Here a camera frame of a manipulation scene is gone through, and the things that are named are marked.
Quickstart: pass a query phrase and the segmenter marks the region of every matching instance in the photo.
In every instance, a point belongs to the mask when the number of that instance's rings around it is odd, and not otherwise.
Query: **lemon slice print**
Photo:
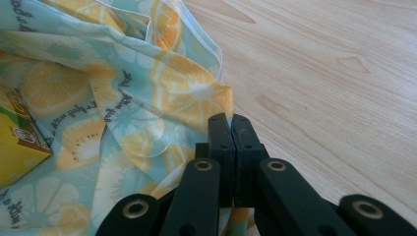
[[[150,78],[155,86],[155,107],[197,131],[207,131],[210,116],[233,112],[231,87],[186,57],[176,54],[167,64],[155,63]]]
[[[79,190],[73,184],[57,177],[38,178],[39,174],[36,173],[37,177],[30,177],[30,181],[10,194],[11,203],[21,203],[20,213],[16,214],[21,222],[18,225],[22,228],[33,229],[46,226],[47,228],[40,230],[42,233],[39,235],[70,235],[60,234],[60,230],[49,228],[49,226],[57,227],[59,224],[60,227],[68,226],[75,230],[86,228],[84,223],[77,220],[77,218],[89,219],[89,211],[84,206],[75,204],[80,198]],[[76,214],[72,214],[74,220],[62,220],[64,212],[76,212]]]
[[[17,62],[25,62],[29,60],[28,58],[25,57],[19,57],[19,56],[14,56],[14,55],[10,55],[9,53],[0,50],[0,64],[10,64],[10,63],[17,63]]]
[[[148,154],[152,150],[152,138],[147,131],[137,131],[124,137],[120,141],[120,147],[136,166],[148,173],[151,163]]]
[[[104,107],[117,100],[115,89],[111,86],[111,82],[116,77],[116,72],[110,66],[102,64],[91,64],[88,65],[88,68],[89,83],[95,102],[100,110],[103,110]]]
[[[150,195],[160,199],[162,196],[175,189],[181,181],[181,176],[184,173],[185,167],[186,164],[184,163],[179,165],[178,168],[175,168],[152,190]]]
[[[125,21],[98,1],[43,0],[43,2],[84,22],[107,25],[121,33],[126,29]]]
[[[101,118],[80,121],[66,128],[57,156],[58,170],[82,168],[98,160],[100,139],[105,126]]]
[[[89,210],[80,204],[64,203],[61,205],[58,225],[42,228],[39,235],[67,236],[86,235],[89,226]]]
[[[88,74],[46,61],[29,67],[21,89],[30,112],[39,116],[54,114],[83,101],[89,92]]]
[[[156,0],[150,18],[156,25],[156,45],[166,50],[177,51],[183,33],[183,22],[178,14],[165,3]]]
[[[162,154],[163,161],[168,173],[180,166],[182,163],[188,162],[194,157],[194,150],[188,147],[178,145],[170,145]]]

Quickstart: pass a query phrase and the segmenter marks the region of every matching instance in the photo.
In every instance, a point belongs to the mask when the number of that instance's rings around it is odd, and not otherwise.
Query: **lemon print fabric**
[[[0,1],[0,18],[0,86],[53,151],[0,189],[0,235],[95,235],[121,199],[177,187],[208,118],[232,116],[221,51],[181,1]]]
[[[156,45],[166,50],[178,51],[183,32],[183,23],[178,14],[165,3],[156,0],[150,17],[156,24]]]
[[[231,115],[233,97],[229,86],[186,57],[164,53],[161,57],[166,57],[166,64],[158,63],[150,74],[155,107],[203,133],[210,116],[221,112]]]
[[[30,112],[39,116],[62,111],[84,100],[89,92],[88,74],[46,61],[29,67],[21,89]]]
[[[82,168],[98,160],[104,126],[103,119],[92,118],[67,127],[62,135],[62,148],[57,156],[56,168]]]

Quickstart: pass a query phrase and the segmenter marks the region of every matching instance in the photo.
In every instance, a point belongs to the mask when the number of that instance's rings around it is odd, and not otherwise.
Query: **yellow box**
[[[51,153],[19,95],[0,86],[0,189],[14,184]]]

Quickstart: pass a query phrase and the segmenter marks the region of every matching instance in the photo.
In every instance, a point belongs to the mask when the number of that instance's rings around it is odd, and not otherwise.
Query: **wood grain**
[[[417,2],[186,0],[223,50],[236,113],[327,200],[417,225]]]

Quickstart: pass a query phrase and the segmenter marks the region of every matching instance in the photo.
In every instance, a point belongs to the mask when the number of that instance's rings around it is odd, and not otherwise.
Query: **wooden floor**
[[[362,193],[417,225],[417,1],[185,3],[271,156],[331,202]]]

